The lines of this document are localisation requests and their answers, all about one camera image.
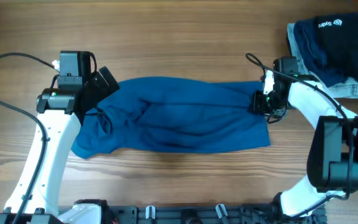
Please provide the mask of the blue t-shirt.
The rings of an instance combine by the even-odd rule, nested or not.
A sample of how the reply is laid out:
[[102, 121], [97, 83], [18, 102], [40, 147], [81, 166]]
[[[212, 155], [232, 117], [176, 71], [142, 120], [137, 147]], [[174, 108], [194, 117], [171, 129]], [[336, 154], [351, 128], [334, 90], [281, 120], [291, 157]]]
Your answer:
[[260, 82], [144, 77], [119, 86], [87, 112], [71, 147], [76, 156], [120, 148], [220, 153], [270, 145], [265, 118], [249, 111]]

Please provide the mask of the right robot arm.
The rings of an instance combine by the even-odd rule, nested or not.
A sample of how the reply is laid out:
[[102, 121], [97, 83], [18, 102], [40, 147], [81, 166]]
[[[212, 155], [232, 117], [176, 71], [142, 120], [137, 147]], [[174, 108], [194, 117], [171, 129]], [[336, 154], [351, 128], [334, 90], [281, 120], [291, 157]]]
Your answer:
[[314, 127], [306, 176], [258, 215], [268, 222], [295, 222], [332, 199], [348, 200], [358, 191], [358, 115], [324, 91], [315, 76], [301, 74], [295, 57], [278, 58], [272, 67], [251, 53], [246, 59], [264, 73], [263, 89], [253, 94], [250, 112], [273, 124], [296, 109]]

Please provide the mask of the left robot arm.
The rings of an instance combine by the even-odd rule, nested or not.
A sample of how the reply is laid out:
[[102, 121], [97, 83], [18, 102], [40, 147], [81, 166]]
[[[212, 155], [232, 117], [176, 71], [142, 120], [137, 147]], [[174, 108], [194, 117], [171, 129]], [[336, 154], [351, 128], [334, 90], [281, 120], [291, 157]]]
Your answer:
[[105, 200], [79, 200], [65, 212], [59, 211], [58, 201], [68, 155], [84, 118], [119, 85], [106, 67], [97, 67], [89, 51], [62, 51], [48, 67], [57, 74], [36, 99], [37, 115], [0, 100], [0, 105], [37, 124], [21, 177], [0, 212], [0, 223], [111, 223]]

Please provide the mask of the light grey denim shorts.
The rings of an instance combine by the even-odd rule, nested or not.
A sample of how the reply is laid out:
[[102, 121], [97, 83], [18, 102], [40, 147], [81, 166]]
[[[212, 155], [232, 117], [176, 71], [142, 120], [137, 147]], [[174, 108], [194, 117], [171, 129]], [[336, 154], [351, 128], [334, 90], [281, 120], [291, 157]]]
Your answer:
[[338, 83], [331, 87], [327, 87], [318, 76], [309, 71], [304, 65], [303, 58], [301, 56], [298, 44], [296, 43], [295, 36], [293, 34], [294, 23], [287, 25], [287, 38], [288, 48], [293, 57], [298, 60], [298, 70], [301, 74], [312, 75], [320, 82], [323, 90], [333, 98], [354, 98], [358, 99], [358, 82], [353, 78], [348, 78], [344, 83]]

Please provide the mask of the navy blue folded garment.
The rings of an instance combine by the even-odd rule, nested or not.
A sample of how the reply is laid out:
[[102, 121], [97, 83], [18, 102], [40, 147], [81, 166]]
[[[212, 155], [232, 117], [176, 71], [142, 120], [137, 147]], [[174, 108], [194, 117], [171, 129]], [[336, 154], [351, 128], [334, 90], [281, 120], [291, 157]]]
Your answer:
[[344, 72], [328, 64], [328, 55], [318, 43], [313, 20], [296, 22], [293, 35], [308, 71], [313, 72], [327, 87], [346, 82]]

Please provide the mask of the black garment with white logo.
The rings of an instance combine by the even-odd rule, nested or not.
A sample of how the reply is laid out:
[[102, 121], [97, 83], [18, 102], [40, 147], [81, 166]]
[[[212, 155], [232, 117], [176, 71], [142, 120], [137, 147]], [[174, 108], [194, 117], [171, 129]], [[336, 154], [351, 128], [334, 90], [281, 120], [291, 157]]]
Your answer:
[[358, 81], [358, 12], [317, 16], [314, 22], [328, 64]]

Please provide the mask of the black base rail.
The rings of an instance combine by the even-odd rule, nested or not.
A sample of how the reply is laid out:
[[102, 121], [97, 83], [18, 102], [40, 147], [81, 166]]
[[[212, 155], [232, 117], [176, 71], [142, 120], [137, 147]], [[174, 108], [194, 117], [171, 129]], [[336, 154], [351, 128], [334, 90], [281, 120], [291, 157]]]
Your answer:
[[327, 224], [324, 207], [319, 207], [305, 217], [292, 218], [279, 214], [271, 203], [195, 207], [146, 207], [109, 206], [106, 200], [78, 200], [69, 210], [60, 210], [63, 223], [123, 223], [123, 224], [264, 224], [306, 223]]

